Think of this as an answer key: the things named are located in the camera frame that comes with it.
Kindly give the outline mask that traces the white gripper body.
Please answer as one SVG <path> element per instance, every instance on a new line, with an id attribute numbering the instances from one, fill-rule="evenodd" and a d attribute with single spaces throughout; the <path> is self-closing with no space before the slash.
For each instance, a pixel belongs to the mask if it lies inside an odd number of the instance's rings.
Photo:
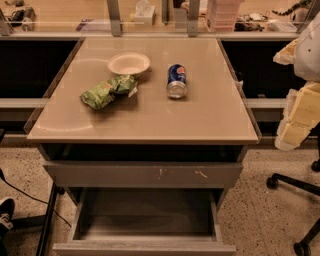
<path id="1" fill-rule="evenodd" d="M 320 13 L 299 36 L 294 72 L 306 81 L 320 82 Z"/>

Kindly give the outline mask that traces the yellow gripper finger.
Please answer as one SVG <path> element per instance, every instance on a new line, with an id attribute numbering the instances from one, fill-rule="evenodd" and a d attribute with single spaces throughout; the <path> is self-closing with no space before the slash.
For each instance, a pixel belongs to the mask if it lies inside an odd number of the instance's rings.
<path id="1" fill-rule="evenodd" d="M 297 39 L 292 40 L 289 44 L 287 44 L 284 48 L 282 48 L 274 55 L 273 61 L 281 65 L 293 64 L 295 61 L 297 43 Z"/>
<path id="2" fill-rule="evenodd" d="M 290 89 L 283 119 L 277 129 L 275 147 L 283 151 L 299 147 L 319 122 L 320 84 L 307 82 L 299 90 Z"/>

